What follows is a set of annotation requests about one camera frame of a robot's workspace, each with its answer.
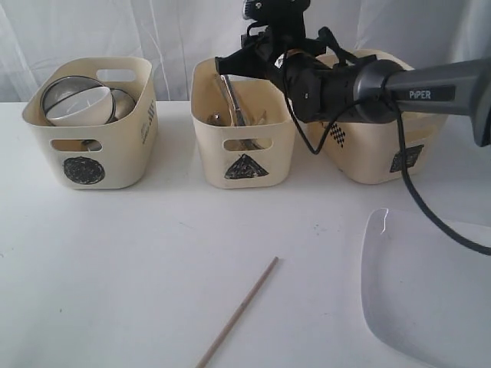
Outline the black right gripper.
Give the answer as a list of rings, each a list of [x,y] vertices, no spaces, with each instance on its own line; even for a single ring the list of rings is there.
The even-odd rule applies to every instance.
[[[321,41],[307,38],[302,46],[291,47],[302,51],[275,52],[268,56],[266,62],[254,45],[248,46],[261,36],[262,32],[242,34],[240,50],[227,57],[214,58],[216,72],[219,75],[269,79],[287,94],[296,117],[304,123],[331,121],[337,115],[340,122],[361,120],[357,108],[351,106],[355,101],[354,82],[361,69],[360,61],[338,62],[329,67],[314,57],[325,54],[327,47]]]

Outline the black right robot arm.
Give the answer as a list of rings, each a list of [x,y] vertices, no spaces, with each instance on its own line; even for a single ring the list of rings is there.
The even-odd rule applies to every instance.
[[[343,49],[327,27],[316,39],[246,36],[242,48],[215,59],[219,74],[263,79],[290,101],[303,123],[383,124],[397,112],[469,117],[477,146],[490,144],[488,58],[407,70],[375,54]]]

